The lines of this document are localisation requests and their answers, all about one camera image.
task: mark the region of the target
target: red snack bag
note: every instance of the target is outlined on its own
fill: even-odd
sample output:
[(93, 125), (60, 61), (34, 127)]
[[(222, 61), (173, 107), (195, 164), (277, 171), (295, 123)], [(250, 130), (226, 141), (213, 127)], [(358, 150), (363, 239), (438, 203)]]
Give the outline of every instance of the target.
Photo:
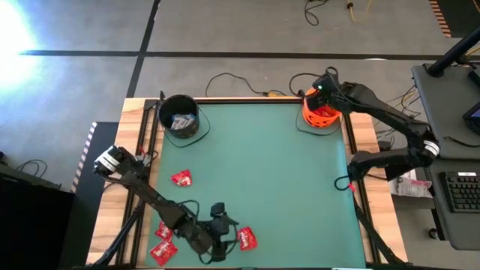
[(249, 251), (258, 246), (257, 238), (250, 227), (245, 227), (237, 232), (237, 240), (240, 241), (240, 250)]
[(192, 175), (190, 174), (190, 170), (182, 170), (181, 172), (172, 175), (172, 181), (175, 185), (179, 185), (180, 187), (192, 185)]
[(159, 266), (164, 266), (179, 249), (171, 241), (162, 241), (150, 250), (150, 255)]
[(163, 221), (161, 221), (160, 228), (155, 231), (155, 235), (167, 242), (171, 242), (173, 238), (173, 231), (167, 227)]

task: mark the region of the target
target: wooden table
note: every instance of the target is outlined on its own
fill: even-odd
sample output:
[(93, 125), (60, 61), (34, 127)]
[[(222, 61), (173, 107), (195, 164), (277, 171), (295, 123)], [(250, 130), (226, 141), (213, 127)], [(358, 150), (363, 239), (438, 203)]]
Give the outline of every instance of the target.
[[(272, 98), (272, 97), (255, 97), (255, 98)], [(294, 98), (294, 97), (275, 97), (275, 98)], [(123, 110), (121, 111), (118, 133), (115, 140), (116, 146), (123, 146), (129, 152), (134, 153), (137, 147), (137, 140), (140, 130), (140, 122), (143, 114), (144, 98), (128, 98), (125, 99)], [(358, 150), (366, 150), (369, 152), (378, 152), (377, 137), (375, 136), (372, 118), (369, 115), (361, 113), (352, 113), (350, 115), (355, 135), (356, 147)], [(146, 149), (149, 145), (149, 134), (151, 132), (153, 116), (148, 119), (147, 131), (145, 136)], [(345, 142), (346, 154), (351, 157), (349, 140), (347, 132), (343, 126), (343, 140)], [(157, 139), (155, 142), (155, 150), (161, 154), (163, 144), (163, 132), (160, 128), (157, 130)], [(150, 185), (155, 186), (158, 177), (160, 163), (154, 162), (152, 165)], [(372, 169), (370, 174), (385, 177), (383, 169)], [(403, 261), (407, 261), (404, 242), (402, 240), (401, 231), (398, 226), (397, 215), (390, 195), (390, 189), (386, 181), (371, 177), (366, 177), (365, 186), (367, 189), (368, 202), (373, 218), (373, 225), (376, 231), (383, 238), (385, 243), (394, 251), (394, 253)], [(116, 237), (122, 227), (122, 218), (125, 209), (125, 200), (127, 198), (127, 190), (120, 185), (113, 185), (106, 190), (102, 196), (100, 209), (98, 211), (97, 223), (95, 224), (93, 238), (91, 240), (90, 251), (88, 253), (87, 263), (93, 263), (98, 260), (103, 252), (109, 247), (113, 239)], [(139, 246), (139, 258), (137, 267), (145, 266), (145, 258), (147, 256), (146, 248), (150, 229), (150, 216), (152, 209), (145, 207), (145, 217), (142, 226), (142, 236)], [(127, 237), (127, 248), (124, 260), (130, 259), (131, 242), (133, 238), (133, 229)], [(371, 249), (368, 237), (361, 226), (362, 239), (364, 244), (365, 256), (368, 262), (372, 261)]]

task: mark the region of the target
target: keyboard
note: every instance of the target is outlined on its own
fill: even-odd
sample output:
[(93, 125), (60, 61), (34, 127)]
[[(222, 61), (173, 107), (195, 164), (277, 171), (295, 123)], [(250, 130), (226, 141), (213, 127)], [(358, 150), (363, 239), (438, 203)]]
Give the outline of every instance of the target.
[(480, 213), (480, 173), (441, 172), (450, 212)]

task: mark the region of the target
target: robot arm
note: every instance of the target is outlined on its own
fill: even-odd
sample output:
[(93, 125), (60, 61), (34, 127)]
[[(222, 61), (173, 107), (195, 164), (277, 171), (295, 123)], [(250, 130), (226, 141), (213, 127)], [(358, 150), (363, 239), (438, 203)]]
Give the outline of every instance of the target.
[[(94, 173), (106, 181), (119, 183), (133, 191), (160, 215), (160, 219), (176, 236), (185, 238), (199, 256), (211, 254), (210, 262), (225, 260), (227, 247), (236, 242), (236, 240), (221, 241), (221, 236), (229, 233), (230, 225), (234, 226), (235, 231), (238, 225), (227, 216), (222, 202), (211, 207), (212, 220), (197, 220), (197, 215), (182, 202), (168, 200), (151, 187), (143, 162), (137, 160), (123, 147), (117, 148), (112, 145), (101, 154), (94, 162)], [(112, 178), (113, 173), (118, 173), (121, 177)]]
[(438, 142), (427, 123), (382, 102), (365, 85), (340, 84), (334, 67), (328, 67), (325, 74), (313, 83), (313, 88), (318, 91), (305, 97), (309, 110), (329, 105), (342, 113), (367, 113), (406, 137), (406, 148), (380, 153), (358, 151), (347, 167), (351, 180), (362, 180), (371, 167), (395, 167), (395, 174), (391, 175), (394, 179), (417, 167), (430, 166), (440, 153)]

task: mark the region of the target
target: wire bundle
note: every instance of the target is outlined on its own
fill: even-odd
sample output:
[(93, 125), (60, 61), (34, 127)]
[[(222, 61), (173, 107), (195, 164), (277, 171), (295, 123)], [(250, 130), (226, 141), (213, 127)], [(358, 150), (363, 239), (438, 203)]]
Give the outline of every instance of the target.
[[(415, 103), (419, 98), (420, 96), (416, 97), (416, 94), (417, 94), (417, 89), (415, 88), (414, 85), (412, 85), (412, 87), (410, 87), (406, 92), (405, 94), (402, 94), (401, 96), (398, 96), (396, 98), (393, 98), (391, 100), (388, 100), (386, 101), (386, 103), (390, 103), (392, 101), (396, 101), (398, 99), (400, 99), (400, 101), (398, 103), (396, 103), (393, 107), (394, 108), (397, 108), (399, 106), (402, 107), (402, 110), (401, 112), (402, 113), (405, 113), (406, 111), (409, 112), (409, 113), (412, 113), (412, 117), (415, 118), (417, 116), (420, 116), (422, 113), (421, 112), (416, 112), (416, 111), (413, 111), (411, 109), (409, 109), (409, 106), (412, 105), (413, 103)], [(393, 128), (389, 128), (387, 130), (381, 130), (381, 131), (377, 131), (376, 132), (376, 135), (377, 135), (377, 140), (380, 141), (382, 140), (384, 137), (387, 137), (388, 135), (391, 135), (395, 132), (395, 130)], [(390, 138), (390, 147), (392, 147), (395, 143), (395, 136), (392, 136)]]
[[(314, 2), (314, 1), (319, 2), (319, 4), (315, 4), (313, 6), (308, 7), (308, 3), (311, 3), (311, 2)], [(305, 19), (307, 20), (308, 24), (310, 24), (311, 26), (318, 26), (320, 24), (320, 21), (318, 20), (318, 17), (315, 14), (313, 14), (311, 12), (311, 10), (313, 10), (314, 8), (321, 7), (324, 4), (328, 3), (329, 1), (330, 0), (306, 0), (303, 11), (304, 11)]]
[[(38, 175), (39, 171), (40, 171), (40, 164), (43, 164), (43, 172)], [(17, 168), (15, 168), (16, 170), (19, 170), (20, 172), (23, 172), (23, 170), (26, 168), (27, 165), (29, 164), (33, 164), (37, 167), (37, 169), (35, 170), (35, 173), (33, 174), (33, 176), (37, 176), (37, 177), (40, 177), (42, 178), (44, 176), (44, 174), (47, 172), (47, 169), (48, 169), (48, 165), (45, 161), (43, 160), (39, 160), (39, 159), (32, 159), (32, 160), (28, 160), (26, 161), (25, 163), (21, 163)]]

